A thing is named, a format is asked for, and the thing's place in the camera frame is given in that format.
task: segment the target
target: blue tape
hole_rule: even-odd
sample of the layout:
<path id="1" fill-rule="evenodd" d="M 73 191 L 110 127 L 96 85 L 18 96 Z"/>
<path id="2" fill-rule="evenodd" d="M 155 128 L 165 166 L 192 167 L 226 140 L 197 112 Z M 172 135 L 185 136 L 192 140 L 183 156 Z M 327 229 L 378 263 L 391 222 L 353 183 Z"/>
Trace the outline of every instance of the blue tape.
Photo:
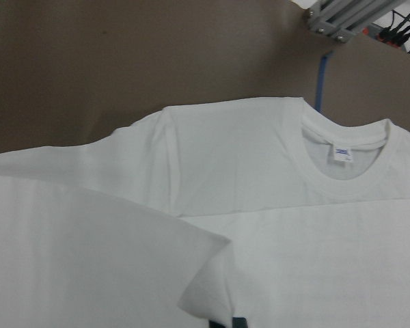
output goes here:
<path id="1" fill-rule="evenodd" d="M 327 54 L 323 55 L 322 59 L 320 60 L 319 74 L 317 77 L 316 105 L 314 106 L 315 110 L 317 110 L 319 113 L 322 109 L 323 80 L 325 78 L 325 69 L 327 67 L 328 59 L 333 53 L 334 51 L 328 52 Z"/>

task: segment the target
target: metal frame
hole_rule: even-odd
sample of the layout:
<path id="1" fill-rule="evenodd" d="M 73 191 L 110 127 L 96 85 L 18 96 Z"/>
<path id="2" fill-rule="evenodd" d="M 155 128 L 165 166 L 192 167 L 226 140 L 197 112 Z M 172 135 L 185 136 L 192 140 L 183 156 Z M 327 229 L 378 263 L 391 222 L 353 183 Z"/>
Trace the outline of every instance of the metal frame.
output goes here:
<path id="1" fill-rule="evenodd" d="M 405 1 L 318 0 L 308 10 L 308 28 L 345 43 Z"/>

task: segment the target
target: crew neckline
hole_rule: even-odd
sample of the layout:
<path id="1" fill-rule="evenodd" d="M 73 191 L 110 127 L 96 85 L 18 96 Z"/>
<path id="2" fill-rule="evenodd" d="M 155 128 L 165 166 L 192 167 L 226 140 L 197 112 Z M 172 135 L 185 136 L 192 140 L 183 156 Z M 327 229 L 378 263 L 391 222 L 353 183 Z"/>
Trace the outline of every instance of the crew neckline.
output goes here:
<path id="1" fill-rule="evenodd" d="M 299 173 L 315 189 L 331 197 L 349 197 L 364 193 L 384 177 L 400 138 L 398 127 L 391 120 L 386 118 L 362 126 L 341 126 L 317 112 L 304 98 L 289 100 L 296 100 L 297 106 L 293 103 L 286 110 L 288 151 Z M 327 176 L 314 164 L 303 140 L 304 127 L 340 146 L 376 144 L 382 140 L 385 144 L 375 161 L 362 174 L 352 179 L 338 180 Z"/>

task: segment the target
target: black object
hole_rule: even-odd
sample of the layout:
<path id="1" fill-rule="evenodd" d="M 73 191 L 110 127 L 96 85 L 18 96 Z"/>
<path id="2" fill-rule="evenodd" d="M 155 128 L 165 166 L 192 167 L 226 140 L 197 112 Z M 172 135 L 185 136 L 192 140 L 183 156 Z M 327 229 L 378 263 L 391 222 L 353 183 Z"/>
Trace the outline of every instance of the black object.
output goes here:
<path id="1" fill-rule="evenodd" d="M 209 322 L 210 328 L 225 328 L 225 326 L 215 323 L 214 321 Z M 232 318 L 232 328 L 248 328 L 246 318 Z"/>

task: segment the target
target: shirt label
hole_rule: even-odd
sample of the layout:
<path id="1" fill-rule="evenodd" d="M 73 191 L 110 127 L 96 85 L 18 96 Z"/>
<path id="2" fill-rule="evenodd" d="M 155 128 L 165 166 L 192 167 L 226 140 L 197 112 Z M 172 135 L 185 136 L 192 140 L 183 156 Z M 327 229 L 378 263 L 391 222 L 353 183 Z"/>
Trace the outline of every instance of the shirt label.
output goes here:
<path id="1" fill-rule="evenodd" d="M 352 163 L 353 160 L 353 154 L 351 152 L 351 149 L 349 147 L 342 147 L 338 145 L 333 145 L 333 151 L 334 151 L 334 160 L 339 161 L 339 162 L 349 162 Z"/>

